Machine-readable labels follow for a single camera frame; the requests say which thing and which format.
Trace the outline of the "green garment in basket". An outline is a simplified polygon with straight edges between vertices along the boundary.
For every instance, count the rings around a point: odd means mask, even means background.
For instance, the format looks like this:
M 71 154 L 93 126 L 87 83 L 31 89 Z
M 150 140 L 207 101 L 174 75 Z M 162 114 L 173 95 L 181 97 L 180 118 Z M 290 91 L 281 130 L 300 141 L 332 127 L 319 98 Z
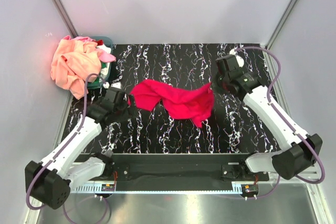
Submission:
M 96 79 L 94 80 L 94 82 L 89 82 L 88 83 L 88 89 L 98 89 L 101 88 L 104 85 L 104 82 L 107 81 L 109 75 L 110 75 L 110 63 L 105 63 L 105 62 L 101 62 L 101 70 L 99 73 L 100 77 L 96 77 Z

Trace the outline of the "light pink garment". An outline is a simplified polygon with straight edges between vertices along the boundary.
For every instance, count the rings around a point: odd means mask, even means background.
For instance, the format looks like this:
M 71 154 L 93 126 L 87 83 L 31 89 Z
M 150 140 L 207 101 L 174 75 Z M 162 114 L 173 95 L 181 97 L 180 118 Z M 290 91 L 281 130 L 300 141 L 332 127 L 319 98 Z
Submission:
M 93 36 L 93 37 L 80 37 L 77 36 L 73 40 L 82 42 L 96 42 L 97 46 L 95 51 L 98 54 L 98 58 L 101 62 L 110 63 L 115 62 L 116 57 L 112 54 L 113 42 L 110 38 L 105 36 Z

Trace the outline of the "aluminium frame post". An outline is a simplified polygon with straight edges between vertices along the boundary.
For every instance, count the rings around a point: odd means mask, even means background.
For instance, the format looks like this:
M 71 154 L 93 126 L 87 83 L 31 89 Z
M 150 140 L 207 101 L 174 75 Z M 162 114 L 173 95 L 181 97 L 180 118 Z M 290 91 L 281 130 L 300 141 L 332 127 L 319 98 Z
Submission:
M 63 20 L 65 26 L 67 27 L 70 35 L 72 37 L 77 37 L 78 32 L 77 32 L 69 14 L 68 14 L 68 12 L 66 11 L 62 1 L 61 0 L 52 0 L 52 1 L 53 1 L 54 5 L 56 7 L 61 19 Z
M 298 4 L 299 0 L 290 0 L 289 3 L 287 4 L 279 22 L 277 23 L 275 30 L 272 32 L 269 40 L 265 44 L 266 49 L 270 49 L 273 44 L 275 43 L 277 37 L 279 36 L 281 30 L 283 29 L 284 25 L 286 24 L 286 21 L 290 17 L 293 9 L 295 6 Z

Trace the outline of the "right aluminium frame post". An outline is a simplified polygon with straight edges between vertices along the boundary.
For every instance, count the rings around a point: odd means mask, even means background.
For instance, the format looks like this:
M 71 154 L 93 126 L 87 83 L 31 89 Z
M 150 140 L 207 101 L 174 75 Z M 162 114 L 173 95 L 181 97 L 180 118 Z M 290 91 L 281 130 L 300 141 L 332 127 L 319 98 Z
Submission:
M 275 43 L 277 37 L 279 36 L 281 30 L 283 29 L 284 25 L 286 24 L 286 21 L 290 17 L 293 9 L 295 6 L 298 4 L 299 0 L 290 0 L 289 3 L 287 4 L 279 22 L 277 23 L 275 30 L 272 32 L 269 40 L 265 44 L 266 49 L 270 49 L 273 44 Z

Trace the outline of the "teal laundry basket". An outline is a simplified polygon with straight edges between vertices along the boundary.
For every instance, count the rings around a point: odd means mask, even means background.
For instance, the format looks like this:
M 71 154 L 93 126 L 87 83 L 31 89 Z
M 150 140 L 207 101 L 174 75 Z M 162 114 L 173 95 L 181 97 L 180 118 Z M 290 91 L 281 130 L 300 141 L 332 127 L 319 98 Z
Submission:
M 97 43 L 98 49 L 102 49 L 105 54 L 112 54 L 112 49 L 113 49 L 113 42 L 110 38 L 105 37 L 105 36 L 93 36 L 91 37 L 94 39 Z M 110 73 L 111 73 L 111 62 L 104 62 L 101 60 L 101 71 L 100 71 L 100 76 L 107 81 Z M 101 80 L 99 77 L 96 77 L 94 82 L 89 82 L 88 83 L 88 89 L 98 89 L 102 88 L 104 85 L 104 81 Z

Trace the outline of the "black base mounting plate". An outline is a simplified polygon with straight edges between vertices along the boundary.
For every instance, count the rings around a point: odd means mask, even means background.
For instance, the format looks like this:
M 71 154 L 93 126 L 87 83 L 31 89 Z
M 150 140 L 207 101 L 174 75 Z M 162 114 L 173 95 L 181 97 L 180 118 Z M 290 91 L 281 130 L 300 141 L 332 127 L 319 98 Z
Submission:
M 88 183 L 131 185 L 219 185 L 267 182 L 266 173 L 252 174 L 243 165 L 248 154 L 112 154 L 113 176 Z

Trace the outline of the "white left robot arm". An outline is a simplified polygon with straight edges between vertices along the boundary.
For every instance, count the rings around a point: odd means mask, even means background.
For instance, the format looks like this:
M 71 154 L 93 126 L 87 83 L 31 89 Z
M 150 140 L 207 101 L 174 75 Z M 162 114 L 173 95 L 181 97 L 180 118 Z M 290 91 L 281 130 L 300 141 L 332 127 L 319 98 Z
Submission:
M 85 162 L 74 165 L 81 152 L 106 126 L 137 115 L 133 95 L 110 87 L 105 96 L 85 106 L 81 121 L 70 134 L 40 162 L 25 167 L 26 204 L 34 210 L 30 198 L 52 209 L 61 207 L 70 192 L 93 178 L 109 179 L 114 172 L 110 153 L 92 154 Z

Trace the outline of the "peach orange t shirt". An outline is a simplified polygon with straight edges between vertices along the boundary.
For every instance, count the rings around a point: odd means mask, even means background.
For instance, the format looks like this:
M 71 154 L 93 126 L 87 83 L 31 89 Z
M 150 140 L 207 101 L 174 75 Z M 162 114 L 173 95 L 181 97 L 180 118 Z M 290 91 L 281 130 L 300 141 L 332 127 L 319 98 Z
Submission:
M 86 93 L 85 80 L 88 75 L 101 71 L 100 52 L 97 43 L 91 40 L 77 40 L 66 36 L 54 53 L 50 76 L 56 85 L 69 90 L 77 99 Z

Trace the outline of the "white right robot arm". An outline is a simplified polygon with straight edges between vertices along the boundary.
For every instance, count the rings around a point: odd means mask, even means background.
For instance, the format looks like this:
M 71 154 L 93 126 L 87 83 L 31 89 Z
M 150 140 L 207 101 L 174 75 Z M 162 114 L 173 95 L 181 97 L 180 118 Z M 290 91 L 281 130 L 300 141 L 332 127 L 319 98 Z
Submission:
M 298 126 L 268 92 L 255 72 L 243 70 L 240 56 L 225 55 L 216 59 L 218 73 L 212 87 L 231 94 L 252 109 L 272 133 L 279 151 L 255 153 L 238 167 L 239 176 L 250 180 L 259 172 L 276 172 L 290 180 L 317 162 L 322 146 L 318 134 L 310 135 Z

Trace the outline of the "left aluminium frame post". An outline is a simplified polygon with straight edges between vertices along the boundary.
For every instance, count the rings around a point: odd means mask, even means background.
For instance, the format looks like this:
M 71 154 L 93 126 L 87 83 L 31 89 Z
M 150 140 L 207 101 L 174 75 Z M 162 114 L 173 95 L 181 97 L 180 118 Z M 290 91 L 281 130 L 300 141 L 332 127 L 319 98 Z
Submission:
M 52 1 L 53 1 L 54 5 L 56 7 L 61 19 L 63 20 L 65 26 L 67 27 L 70 35 L 72 37 L 77 37 L 78 32 L 77 32 L 69 14 L 68 14 L 68 12 L 66 11 L 62 1 L 61 0 L 52 0 Z

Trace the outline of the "white garment in basket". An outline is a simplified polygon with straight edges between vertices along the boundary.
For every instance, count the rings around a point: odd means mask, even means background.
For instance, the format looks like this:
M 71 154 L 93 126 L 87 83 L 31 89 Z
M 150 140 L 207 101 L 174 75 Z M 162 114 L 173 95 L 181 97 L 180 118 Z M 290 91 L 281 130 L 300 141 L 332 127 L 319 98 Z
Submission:
M 98 51 L 98 58 L 101 62 L 105 62 L 105 63 L 110 63 L 111 62 L 111 48 L 102 45 L 102 46 L 97 46 L 96 47 L 97 51 Z

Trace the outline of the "red garment in basket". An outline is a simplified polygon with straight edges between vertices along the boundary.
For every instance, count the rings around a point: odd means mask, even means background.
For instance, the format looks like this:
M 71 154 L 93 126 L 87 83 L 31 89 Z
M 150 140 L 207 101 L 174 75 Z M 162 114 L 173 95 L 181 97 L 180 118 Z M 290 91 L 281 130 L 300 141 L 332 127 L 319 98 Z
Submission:
M 96 40 L 96 43 L 97 43 L 98 46 L 104 45 L 103 40 Z

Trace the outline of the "magenta red t shirt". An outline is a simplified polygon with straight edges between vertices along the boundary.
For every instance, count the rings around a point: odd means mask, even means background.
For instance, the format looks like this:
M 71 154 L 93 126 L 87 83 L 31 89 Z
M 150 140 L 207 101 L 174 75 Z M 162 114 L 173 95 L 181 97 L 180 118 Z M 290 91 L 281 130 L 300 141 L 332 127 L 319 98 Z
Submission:
M 202 123 L 211 116 L 215 102 L 210 83 L 196 90 L 185 90 L 146 79 L 134 86 L 131 94 L 134 96 L 137 108 L 152 111 L 159 102 L 162 102 L 171 118 L 190 119 L 198 128 L 201 128 Z

